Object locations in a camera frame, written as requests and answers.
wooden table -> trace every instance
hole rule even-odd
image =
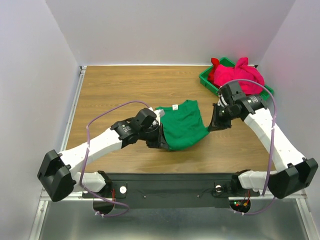
[[[88,66],[77,103],[67,149],[86,142],[86,125],[97,115],[132,100],[153,108],[197,100],[204,124],[209,125],[212,103],[218,98],[200,84],[207,66]],[[91,138],[114,122],[134,117],[144,106],[133,103],[98,119]],[[151,149],[139,141],[111,152],[86,167],[107,173],[227,173],[244,169],[266,171],[268,153],[240,119],[232,128],[211,132],[196,145],[177,152]]]

pink cloth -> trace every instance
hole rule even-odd
[[[263,76],[253,66],[248,66],[249,60],[247,57],[242,57],[238,60],[235,67],[219,65],[214,72],[214,84],[221,87],[225,83],[234,79],[248,79],[255,81],[262,86],[265,85]],[[247,81],[239,81],[242,91],[246,95],[260,94],[262,87]]]

wood surface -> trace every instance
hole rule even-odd
[[[101,113],[132,100],[151,107],[197,100],[205,126],[218,98],[200,84],[208,66],[88,66],[77,103],[67,149],[86,142],[86,125]],[[144,106],[133,103],[98,119],[91,138],[114,122],[134,117]],[[86,172],[106,173],[228,173],[244,169],[266,171],[268,153],[254,132],[240,119],[232,128],[211,132],[183,151],[151,149],[139,141],[111,152],[86,167]]]

gray floor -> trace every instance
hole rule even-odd
[[[252,200],[252,211],[270,200]],[[307,240],[295,199],[276,200],[264,213],[228,209],[132,209],[120,217],[94,215],[91,201],[50,202],[41,240]]]

green cloth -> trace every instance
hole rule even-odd
[[[156,109],[163,109],[165,112],[164,116],[161,117],[161,123],[169,150],[180,151],[186,149],[209,134],[202,121],[196,100],[186,100],[178,105],[177,110],[173,110],[172,106],[159,106]]]

